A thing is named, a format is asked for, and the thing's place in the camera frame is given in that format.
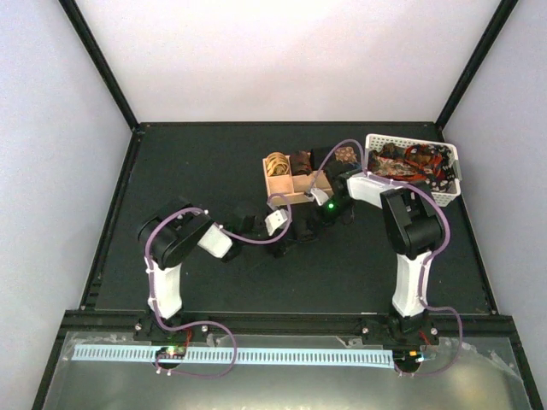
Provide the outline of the long black tie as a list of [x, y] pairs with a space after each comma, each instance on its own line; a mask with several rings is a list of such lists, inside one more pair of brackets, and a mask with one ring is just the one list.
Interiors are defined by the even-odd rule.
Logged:
[[318, 239], [320, 224], [314, 217], [297, 217], [292, 222], [294, 239], [299, 243], [310, 243]]

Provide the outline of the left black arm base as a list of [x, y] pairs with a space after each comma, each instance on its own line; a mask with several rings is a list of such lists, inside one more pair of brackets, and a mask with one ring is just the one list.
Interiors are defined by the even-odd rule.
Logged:
[[198, 325], [183, 331], [169, 331], [158, 324], [156, 316], [152, 312], [148, 312], [138, 319], [134, 327], [133, 339], [156, 345], [182, 345], [187, 341], [204, 343], [208, 332], [203, 332], [202, 327], [203, 325]]

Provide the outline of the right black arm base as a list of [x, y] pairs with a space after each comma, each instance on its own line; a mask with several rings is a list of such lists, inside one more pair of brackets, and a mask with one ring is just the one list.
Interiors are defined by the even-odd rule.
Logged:
[[387, 349], [410, 349], [422, 345], [438, 345], [438, 337], [431, 333], [435, 324], [427, 312], [403, 317], [398, 312], [363, 316], [359, 329], [362, 338]]

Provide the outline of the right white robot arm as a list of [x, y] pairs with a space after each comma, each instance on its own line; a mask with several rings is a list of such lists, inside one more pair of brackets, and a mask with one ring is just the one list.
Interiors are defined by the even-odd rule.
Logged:
[[427, 280], [432, 259], [447, 246], [450, 227], [424, 181], [411, 183], [352, 170], [329, 179], [332, 195], [312, 184], [306, 197], [317, 203], [326, 219], [340, 215], [353, 202], [380, 208], [386, 235], [397, 254], [397, 283], [392, 306], [398, 317], [388, 331], [399, 344], [410, 343], [420, 333], [414, 316], [427, 309]]

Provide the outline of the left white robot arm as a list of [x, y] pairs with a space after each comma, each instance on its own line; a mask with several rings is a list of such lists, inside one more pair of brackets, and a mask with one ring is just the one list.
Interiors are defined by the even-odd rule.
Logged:
[[177, 315], [183, 302], [180, 271], [183, 261], [200, 248], [224, 262], [237, 257], [245, 245], [281, 245], [292, 222], [292, 207], [282, 194], [268, 198], [269, 213], [262, 223], [240, 211], [227, 225], [215, 222], [209, 211], [184, 197], [174, 199], [148, 218], [138, 231], [149, 278], [148, 305], [157, 314], [153, 330], [165, 341], [177, 339], [184, 321]]

